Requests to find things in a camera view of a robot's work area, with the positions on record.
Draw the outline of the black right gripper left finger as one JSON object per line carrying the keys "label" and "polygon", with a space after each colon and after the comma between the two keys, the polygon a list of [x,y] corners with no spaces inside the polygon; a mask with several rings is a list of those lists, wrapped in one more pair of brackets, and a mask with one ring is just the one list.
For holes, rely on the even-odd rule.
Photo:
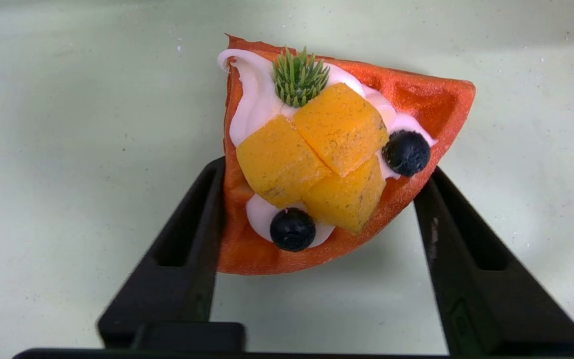
{"label": "black right gripper left finger", "polygon": [[201,171],[98,320],[107,349],[243,350],[245,327],[210,321],[225,228],[225,159]]}

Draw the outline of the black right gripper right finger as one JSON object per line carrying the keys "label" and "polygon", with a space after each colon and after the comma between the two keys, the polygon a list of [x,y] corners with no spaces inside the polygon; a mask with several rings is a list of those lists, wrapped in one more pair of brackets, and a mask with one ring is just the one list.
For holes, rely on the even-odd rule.
{"label": "black right gripper right finger", "polygon": [[574,356],[574,320],[440,168],[413,204],[451,355]]}

